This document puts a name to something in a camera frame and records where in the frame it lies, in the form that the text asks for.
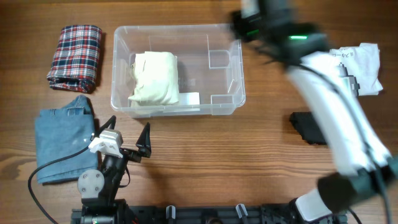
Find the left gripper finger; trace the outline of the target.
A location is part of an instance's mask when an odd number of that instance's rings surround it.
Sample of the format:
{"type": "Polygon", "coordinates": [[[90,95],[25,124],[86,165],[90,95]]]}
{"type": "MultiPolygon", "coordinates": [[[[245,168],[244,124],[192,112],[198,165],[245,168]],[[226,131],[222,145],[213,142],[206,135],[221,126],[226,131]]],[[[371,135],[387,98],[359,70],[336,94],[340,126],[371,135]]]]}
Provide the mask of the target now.
{"type": "Polygon", "coordinates": [[[138,148],[144,148],[144,149],[150,149],[151,148],[151,143],[150,143],[150,123],[146,123],[144,126],[137,142],[136,146],[138,148]]]}
{"type": "Polygon", "coordinates": [[[112,115],[110,119],[107,120],[99,129],[98,129],[98,135],[100,135],[105,129],[114,129],[116,125],[116,116],[112,115]]]}

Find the white printed t-shirt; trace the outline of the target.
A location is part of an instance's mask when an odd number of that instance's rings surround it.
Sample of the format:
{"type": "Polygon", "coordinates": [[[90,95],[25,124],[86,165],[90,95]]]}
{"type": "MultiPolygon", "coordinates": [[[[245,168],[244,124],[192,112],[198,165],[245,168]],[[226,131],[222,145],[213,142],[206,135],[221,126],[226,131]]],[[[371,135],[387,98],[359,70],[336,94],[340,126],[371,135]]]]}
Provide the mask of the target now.
{"type": "Polygon", "coordinates": [[[377,44],[360,43],[357,47],[340,47],[331,49],[329,54],[339,57],[348,75],[356,78],[359,96],[378,95],[383,90],[378,79],[381,63],[377,44]]]}

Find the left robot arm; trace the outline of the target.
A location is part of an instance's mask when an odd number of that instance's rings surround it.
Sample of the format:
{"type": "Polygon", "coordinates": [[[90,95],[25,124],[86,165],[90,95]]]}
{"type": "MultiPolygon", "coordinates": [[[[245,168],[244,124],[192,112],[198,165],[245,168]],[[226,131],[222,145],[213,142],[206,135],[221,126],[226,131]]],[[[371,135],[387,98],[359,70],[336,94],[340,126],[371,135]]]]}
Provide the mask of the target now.
{"type": "Polygon", "coordinates": [[[88,149],[104,155],[98,169],[90,169],[78,178],[82,209],[72,211],[72,223],[139,223],[125,199],[116,199],[128,162],[140,163],[151,156],[150,124],[147,123],[137,142],[136,150],[122,147],[122,134],[115,130],[116,117],[112,116],[91,136],[88,149]]]}

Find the cream cloth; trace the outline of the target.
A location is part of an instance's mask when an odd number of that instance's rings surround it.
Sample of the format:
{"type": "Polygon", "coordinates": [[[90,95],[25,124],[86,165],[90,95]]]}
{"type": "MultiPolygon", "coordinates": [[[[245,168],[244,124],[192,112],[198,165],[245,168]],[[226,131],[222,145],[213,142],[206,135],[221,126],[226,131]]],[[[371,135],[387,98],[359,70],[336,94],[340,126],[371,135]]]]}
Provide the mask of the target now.
{"type": "Polygon", "coordinates": [[[178,61],[170,52],[136,54],[132,64],[135,87],[129,100],[139,106],[167,106],[179,102],[178,61]]]}

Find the black garment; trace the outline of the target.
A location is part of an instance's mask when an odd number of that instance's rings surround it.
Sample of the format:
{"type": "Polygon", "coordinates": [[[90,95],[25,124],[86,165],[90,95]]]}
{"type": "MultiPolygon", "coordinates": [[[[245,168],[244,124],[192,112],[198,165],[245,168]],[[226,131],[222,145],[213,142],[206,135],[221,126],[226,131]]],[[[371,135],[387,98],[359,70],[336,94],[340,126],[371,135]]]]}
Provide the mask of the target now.
{"type": "Polygon", "coordinates": [[[293,112],[289,118],[294,129],[308,144],[327,145],[326,140],[318,127],[311,112],[293,112]]]}

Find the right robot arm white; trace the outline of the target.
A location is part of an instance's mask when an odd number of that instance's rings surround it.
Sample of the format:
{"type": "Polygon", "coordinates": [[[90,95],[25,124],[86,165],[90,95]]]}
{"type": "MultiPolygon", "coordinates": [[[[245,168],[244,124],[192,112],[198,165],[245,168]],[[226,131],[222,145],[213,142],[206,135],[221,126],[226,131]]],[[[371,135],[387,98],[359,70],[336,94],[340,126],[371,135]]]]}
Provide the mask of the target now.
{"type": "Polygon", "coordinates": [[[284,65],[332,151],[336,172],[292,202],[290,219],[318,222],[379,195],[391,223],[387,187],[397,179],[397,158],[343,81],[326,34],[315,24],[296,22],[288,1],[243,1],[231,20],[237,39],[284,65]]]}

